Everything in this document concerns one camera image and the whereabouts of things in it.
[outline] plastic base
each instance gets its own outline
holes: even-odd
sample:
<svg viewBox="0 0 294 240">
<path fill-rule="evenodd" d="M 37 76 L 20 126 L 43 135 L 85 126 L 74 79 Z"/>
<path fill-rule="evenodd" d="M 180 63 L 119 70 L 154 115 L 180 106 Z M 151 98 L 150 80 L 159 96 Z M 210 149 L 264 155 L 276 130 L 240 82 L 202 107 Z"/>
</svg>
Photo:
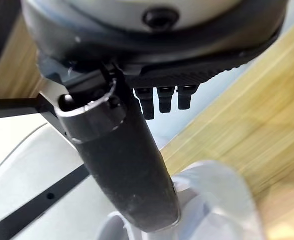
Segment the plastic base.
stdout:
<svg viewBox="0 0 294 240">
<path fill-rule="evenodd" d="M 181 218 L 145 233 L 119 212 L 109 214 L 96 240 L 263 240 L 259 215 L 244 180 L 216 161 L 200 161 L 175 175 Z"/>
</svg>

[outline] black cylinder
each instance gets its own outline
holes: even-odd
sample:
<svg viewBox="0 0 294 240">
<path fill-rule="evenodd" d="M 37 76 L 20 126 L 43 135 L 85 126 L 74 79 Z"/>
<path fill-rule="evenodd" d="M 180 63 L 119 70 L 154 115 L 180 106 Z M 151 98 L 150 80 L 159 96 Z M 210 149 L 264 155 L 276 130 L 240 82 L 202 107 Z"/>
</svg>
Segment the black cylinder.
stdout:
<svg viewBox="0 0 294 240">
<path fill-rule="evenodd" d="M 127 86 L 118 83 L 103 103 L 87 111 L 56 112 L 87 169 L 129 222 L 154 232 L 178 221 L 170 175 Z"/>
</svg>

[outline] screw hole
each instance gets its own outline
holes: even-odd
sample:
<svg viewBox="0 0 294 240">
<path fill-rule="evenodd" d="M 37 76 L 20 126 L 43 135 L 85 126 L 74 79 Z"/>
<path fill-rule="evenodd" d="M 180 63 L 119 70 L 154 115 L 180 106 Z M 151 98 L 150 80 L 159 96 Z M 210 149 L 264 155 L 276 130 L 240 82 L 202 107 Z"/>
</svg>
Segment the screw hole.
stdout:
<svg viewBox="0 0 294 240">
<path fill-rule="evenodd" d="M 47 199 L 52 200 L 54 198 L 55 198 L 55 195 L 52 192 L 47 194 Z"/>
<path fill-rule="evenodd" d="M 177 11 L 169 8 L 153 8 L 145 12 L 143 23 L 153 31 L 166 31 L 171 29 L 178 21 Z"/>
</svg>

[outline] black bolt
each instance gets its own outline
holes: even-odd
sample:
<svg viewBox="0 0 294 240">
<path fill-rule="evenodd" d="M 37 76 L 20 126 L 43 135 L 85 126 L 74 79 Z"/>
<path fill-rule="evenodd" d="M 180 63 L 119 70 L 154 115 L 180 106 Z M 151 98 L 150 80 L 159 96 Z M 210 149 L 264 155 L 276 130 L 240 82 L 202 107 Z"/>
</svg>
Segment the black bolt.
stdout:
<svg viewBox="0 0 294 240">
<path fill-rule="evenodd" d="M 166 7 L 151 8 L 143 15 L 143 23 L 155 32 L 170 30 L 178 20 L 179 13 Z"/>
</svg>

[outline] wooden floor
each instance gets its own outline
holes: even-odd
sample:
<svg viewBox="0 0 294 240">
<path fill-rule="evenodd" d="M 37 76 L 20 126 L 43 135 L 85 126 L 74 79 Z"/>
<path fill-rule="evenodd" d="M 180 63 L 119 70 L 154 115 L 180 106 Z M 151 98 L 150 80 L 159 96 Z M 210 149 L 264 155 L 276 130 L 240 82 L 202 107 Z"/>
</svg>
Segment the wooden floor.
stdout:
<svg viewBox="0 0 294 240">
<path fill-rule="evenodd" d="M 0 58 L 0 99 L 38 95 L 46 81 L 40 77 L 36 56 L 36 45 L 20 16 Z"/>
<path fill-rule="evenodd" d="M 294 240 L 294 27 L 162 154 L 171 174 L 202 159 L 233 166 L 268 239 Z"/>
</svg>

